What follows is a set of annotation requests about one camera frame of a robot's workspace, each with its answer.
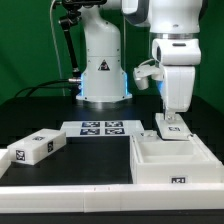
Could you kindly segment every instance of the white box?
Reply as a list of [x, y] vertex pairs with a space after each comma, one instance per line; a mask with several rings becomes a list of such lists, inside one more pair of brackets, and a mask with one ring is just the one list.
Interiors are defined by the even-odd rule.
[[0, 149], [0, 178], [11, 165], [8, 149]]
[[13, 162], [34, 165], [66, 145], [64, 131], [42, 129], [8, 146]]
[[131, 136], [130, 164], [135, 184], [221, 183], [222, 163], [194, 135], [189, 141]]

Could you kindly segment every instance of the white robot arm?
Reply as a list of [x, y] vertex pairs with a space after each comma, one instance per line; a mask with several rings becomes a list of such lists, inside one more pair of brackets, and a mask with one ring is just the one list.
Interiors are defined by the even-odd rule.
[[[190, 106], [195, 80], [194, 66], [201, 61], [198, 21], [206, 3], [205, 0], [122, 1], [126, 19], [136, 26], [149, 26], [154, 38], [151, 51], [155, 66], [139, 66], [134, 70], [134, 78], [139, 89], [148, 88], [148, 76], [157, 81], [165, 111], [165, 116], [156, 115], [162, 135], [164, 125], [180, 123], [181, 118], [175, 113], [186, 112]], [[185, 126], [181, 129], [186, 135], [190, 133], [186, 132]]]

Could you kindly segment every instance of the table surface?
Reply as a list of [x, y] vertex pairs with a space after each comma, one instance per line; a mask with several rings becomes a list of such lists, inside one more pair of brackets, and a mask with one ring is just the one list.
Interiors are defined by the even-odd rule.
[[[135, 96], [133, 103], [110, 110], [72, 104], [70, 97], [15, 98], [0, 106], [0, 148], [42, 128], [59, 130], [64, 121], [141, 120], [145, 130], [157, 130], [155, 113], [162, 112], [159, 96]], [[194, 96], [181, 114], [218, 159], [224, 161], [224, 116]], [[65, 147], [35, 166], [12, 163], [0, 186], [131, 184], [129, 137], [68, 138]], [[113, 213], [1, 215], [4, 223], [222, 223], [223, 210], [143, 211]]]

